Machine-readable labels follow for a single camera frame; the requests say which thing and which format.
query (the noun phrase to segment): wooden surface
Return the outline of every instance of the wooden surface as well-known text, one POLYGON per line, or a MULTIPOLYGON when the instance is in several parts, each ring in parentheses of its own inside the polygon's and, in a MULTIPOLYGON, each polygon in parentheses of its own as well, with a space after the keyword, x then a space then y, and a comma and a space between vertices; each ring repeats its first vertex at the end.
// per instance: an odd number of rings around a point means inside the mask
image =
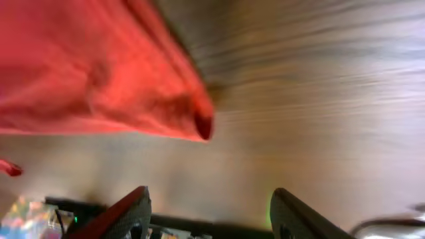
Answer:
POLYGON ((285 187, 343 229, 425 201, 425 1, 157 0, 216 104, 208 144, 1 136, 1 188, 269 228, 285 187))

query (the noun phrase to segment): black cable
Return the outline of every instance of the black cable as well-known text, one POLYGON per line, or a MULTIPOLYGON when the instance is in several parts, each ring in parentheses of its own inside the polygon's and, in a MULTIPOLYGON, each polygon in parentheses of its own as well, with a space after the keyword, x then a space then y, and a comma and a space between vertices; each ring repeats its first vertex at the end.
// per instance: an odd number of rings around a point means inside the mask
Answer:
POLYGON ((62 217, 59 214, 59 210, 55 209, 54 213, 56 213, 56 217, 58 218, 59 224, 60 224, 60 230, 62 231, 62 235, 65 235, 65 228, 64 228, 64 224, 62 222, 62 217))

